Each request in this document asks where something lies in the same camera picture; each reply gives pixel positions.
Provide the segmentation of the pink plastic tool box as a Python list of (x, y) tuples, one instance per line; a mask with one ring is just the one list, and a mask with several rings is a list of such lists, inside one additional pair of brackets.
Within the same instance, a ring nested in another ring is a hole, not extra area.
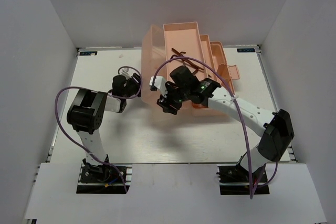
[(209, 99), (220, 86), (234, 93), (233, 80), (240, 78), (222, 43), (200, 35), (196, 22), (152, 25), (142, 41), (141, 75), (143, 102), (193, 116), (223, 115), (208, 107)]

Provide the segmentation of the small dark hex key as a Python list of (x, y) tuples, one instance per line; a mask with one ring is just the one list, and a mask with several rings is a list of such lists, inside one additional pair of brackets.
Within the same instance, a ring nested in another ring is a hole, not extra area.
[[(180, 55), (176, 55), (176, 54), (174, 54), (174, 55), (172, 55), (172, 56), (170, 57), (170, 59), (178, 58), (178, 57), (181, 57), (181, 56), (180, 56)], [(183, 66), (186, 67), (186, 61), (185, 61), (184, 59), (178, 59), (178, 60), (180, 60), (180, 61), (182, 62), (182, 64), (183, 64)]]

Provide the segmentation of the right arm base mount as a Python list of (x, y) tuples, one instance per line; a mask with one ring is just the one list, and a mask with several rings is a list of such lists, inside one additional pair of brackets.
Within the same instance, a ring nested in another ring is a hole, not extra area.
[[(219, 165), (216, 174), (219, 179), (219, 189), (222, 196), (249, 195), (248, 174), (237, 171), (235, 165)], [(254, 195), (270, 194), (269, 186), (263, 186), (267, 181), (268, 177), (264, 170)]]

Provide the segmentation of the long hex key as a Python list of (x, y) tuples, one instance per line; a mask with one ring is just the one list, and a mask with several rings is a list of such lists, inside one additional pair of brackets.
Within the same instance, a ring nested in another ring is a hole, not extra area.
[(186, 54), (185, 51), (178, 51), (178, 50), (176, 50), (174, 48), (171, 48), (171, 51), (174, 53), (174, 55), (177, 55), (178, 57), (182, 57), (182, 56), (184, 56)]
[(192, 74), (195, 76), (197, 73), (199, 72), (204, 72), (204, 68), (196, 65), (195, 63), (193, 63), (192, 61), (190, 61), (189, 59), (184, 59), (186, 61), (186, 64), (191, 66), (194, 71), (192, 72)]

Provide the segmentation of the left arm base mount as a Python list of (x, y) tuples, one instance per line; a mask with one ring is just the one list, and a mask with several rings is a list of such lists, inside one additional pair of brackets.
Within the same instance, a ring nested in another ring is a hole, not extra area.
[[(132, 165), (117, 165), (126, 189), (131, 185)], [(103, 172), (93, 171), (88, 165), (81, 165), (76, 194), (124, 195), (124, 184), (119, 173), (112, 167)]]

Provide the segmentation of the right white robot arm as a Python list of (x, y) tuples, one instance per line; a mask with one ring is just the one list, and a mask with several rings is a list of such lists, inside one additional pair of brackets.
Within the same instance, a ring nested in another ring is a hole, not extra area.
[(237, 175), (241, 180), (250, 181), (258, 168), (281, 160), (295, 135), (289, 112), (283, 109), (273, 112), (233, 97), (212, 79), (198, 80), (185, 66), (173, 70), (170, 77), (171, 81), (161, 76), (150, 79), (151, 90), (159, 90), (161, 94), (157, 104), (163, 112), (177, 114), (184, 102), (191, 101), (229, 115), (241, 122), (243, 128), (260, 136), (259, 143), (237, 163)]

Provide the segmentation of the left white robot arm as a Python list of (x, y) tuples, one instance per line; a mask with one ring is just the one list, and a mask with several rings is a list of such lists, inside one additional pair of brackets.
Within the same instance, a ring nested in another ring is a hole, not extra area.
[(95, 92), (79, 89), (67, 113), (67, 123), (79, 135), (82, 145), (89, 150), (83, 163), (101, 182), (110, 178), (108, 154), (104, 151), (99, 133), (105, 112), (122, 113), (130, 97), (141, 96), (141, 76), (119, 74), (112, 79), (112, 89)]

